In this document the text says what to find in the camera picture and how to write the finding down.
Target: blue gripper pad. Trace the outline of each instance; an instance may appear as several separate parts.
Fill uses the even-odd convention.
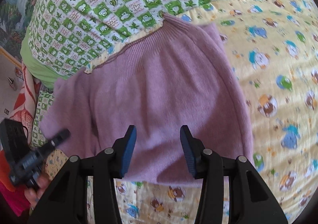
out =
[[[112,170],[117,173],[114,178],[123,178],[127,173],[134,152],[136,138],[136,126],[130,125],[125,136],[114,142],[112,148],[114,149],[116,156]]]
[[[180,141],[189,173],[198,179],[198,166],[201,164],[201,152],[205,147],[201,140],[193,138],[187,125],[183,125],[180,128]]]
[[[128,127],[128,130],[127,130],[124,138],[127,138],[128,141],[127,141],[127,144],[126,144],[126,147],[125,147],[122,159],[121,159],[121,174],[123,177],[125,176],[125,174],[128,171],[131,157],[133,155],[135,144],[136,144],[137,130],[136,130],[136,127],[134,125],[130,125]]]

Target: landscape painting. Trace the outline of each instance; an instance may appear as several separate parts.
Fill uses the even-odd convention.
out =
[[[3,0],[0,3],[0,46],[21,62],[25,37],[37,0]]]

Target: pink fabric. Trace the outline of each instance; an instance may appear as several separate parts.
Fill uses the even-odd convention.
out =
[[[14,105],[14,109],[10,114],[10,119],[22,122],[22,124],[27,127],[29,132],[27,139],[28,144],[30,144],[33,120],[41,82],[31,75],[23,62],[22,73],[24,83]]]
[[[24,190],[25,186],[19,186],[14,192],[10,192],[4,184],[0,182],[0,192],[17,216],[20,216],[24,210],[30,208],[30,203],[24,196]]]
[[[54,95],[40,128],[47,138],[70,130],[60,147],[67,156],[94,156],[130,124],[137,127],[127,180],[198,185],[180,143],[183,124],[221,156],[245,155],[252,162],[245,99],[214,24],[199,27],[165,15],[162,28],[90,75],[81,70],[59,79]]]

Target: bed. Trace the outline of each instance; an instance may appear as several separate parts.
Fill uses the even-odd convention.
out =
[[[193,24],[217,24],[250,111],[255,167],[289,223],[304,210],[317,189],[317,15],[313,0],[217,0],[178,15]],[[89,74],[110,54],[159,27],[160,23],[114,44],[111,52],[91,60],[86,72]],[[41,74],[50,77],[45,79],[48,86],[58,77],[48,67],[40,68],[34,61],[29,64],[38,78]],[[53,102],[53,94],[40,91],[31,146],[46,142],[38,125]],[[60,150],[48,157],[46,172],[50,178],[66,160]],[[89,223],[94,223],[92,186],[89,177]],[[115,188],[123,223],[193,223],[201,192],[200,188],[161,186],[142,180],[116,180]],[[228,214],[229,191],[225,185],[223,223],[227,223]]]

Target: white wall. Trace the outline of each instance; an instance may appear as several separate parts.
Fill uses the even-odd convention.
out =
[[[4,117],[8,117],[4,113],[5,108],[9,110],[9,114],[13,110],[20,91],[19,89],[14,91],[9,86],[8,77],[16,79],[14,69],[15,65],[0,54],[0,122]]]

